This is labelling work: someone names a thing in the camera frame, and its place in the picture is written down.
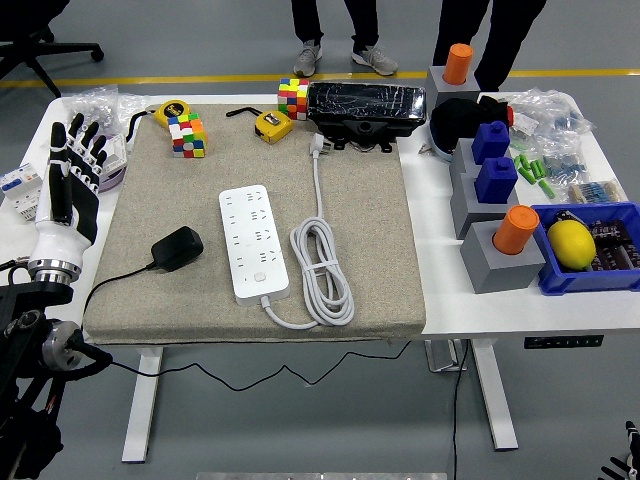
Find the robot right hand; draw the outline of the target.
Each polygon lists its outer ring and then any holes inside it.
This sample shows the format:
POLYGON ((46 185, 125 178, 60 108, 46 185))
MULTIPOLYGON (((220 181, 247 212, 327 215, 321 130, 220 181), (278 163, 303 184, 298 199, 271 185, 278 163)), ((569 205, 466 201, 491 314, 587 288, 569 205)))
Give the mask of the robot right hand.
POLYGON ((639 478, 639 430, 632 421, 625 423, 627 437, 629 441, 629 454, 625 460, 616 457, 610 458, 610 463, 615 469, 609 466, 602 466, 601 472, 608 479, 638 479, 639 478))

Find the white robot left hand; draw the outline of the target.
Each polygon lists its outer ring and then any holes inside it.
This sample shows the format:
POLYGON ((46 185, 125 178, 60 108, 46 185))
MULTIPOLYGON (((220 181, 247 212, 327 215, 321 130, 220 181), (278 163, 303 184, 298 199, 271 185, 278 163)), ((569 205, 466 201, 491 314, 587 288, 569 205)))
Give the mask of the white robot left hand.
POLYGON ((36 247, 29 259, 34 270, 55 264, 82 267, 84 252, 95 242, 99 177, 107 158, 99 125, 78 113, 66 126, 52 124, 35 225, 36 247))

